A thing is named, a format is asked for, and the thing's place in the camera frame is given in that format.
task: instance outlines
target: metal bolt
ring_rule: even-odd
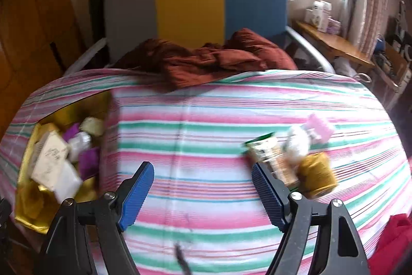
[[[292,199],[294,199],[295,201],[301,200],[302,199],[302,194],[298,193],[298,192],[293,192],[290,194],[290,196],[292,197]]]
[[[73,198],[66,198],[66,199],[63,201],[63,205],[64,205],[64,206],[70,206],[70,205],[73,204],[74,201],[75,201],[75,200],[74,200]]]
[[[336,198],[332,201],[332,204],[335,205],[336,207],[340,207],[343,205],[343,202],[340,199]]]
[[[104,198],[111,200],[114,199],[116,197],[116,193],[113,191],[108,191],[104,194]]]

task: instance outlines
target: gray panel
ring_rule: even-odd
[[[149,38],[157,38],[156,0],[105,0],[106,38],[114,63]]]

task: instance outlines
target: yellow box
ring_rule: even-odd
[[[33,184],[30,176],[28,176],[28,165],[35,143],[40,140],[44,132],[57,128],[58,131],[63,133],[72,124],[81,123],[88,116],[104,120],[110,101],[110,91],[104,91],[61,108],[44,117],[34,126],[24,151],[19,177],[17,179],[16,205],[14,209],[14,218],[16,221],[36,232],[46,234],[60,207],[60,204],[57,203],[52,192],[42,188],[42,186]],[[92,177],[84,181],[75,196],[75,200],[77,202],[86,202],[96,199],[98,197],[97,188],[96,178]],[[36,212],[36,206],[40,206],[41,210],[34,215],[34,217],[36,217],[35,219],[24,213],[23,202],[33,204],[34,212]]]

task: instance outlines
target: reddish-brown garment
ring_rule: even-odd
[[[282,49],[246,28],[235,32],[224,47],[206,44],[189,49],[170,41],[149,39],[114,67],[139,67],[143,71],[162,73],[173,88],[209,83],[242,72],[297,69]]]

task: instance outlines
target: striped tablecloth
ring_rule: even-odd
[[[115,189],[142,161],[155,182],[125,234],[141,274],[181,274],[177,243],[192,272],[264,273],[281,233],[270,225],[251,181],[243,143],[313,113],[336,128],[326,151],[342,199],[370,256],[390,215],[412,208],[410,169],[384,108],[353,79],[320,72],[272,70],[161,93],[158,77],[88,70],[58,79],[22,105],[0,143],[0,194],[14,204],[21,158],[36,121],[102,90],[114,97],[102,153],[101,186]],[[311,230],[300,272],[310,264]],[[101,274],[101,257],[96,255]]]

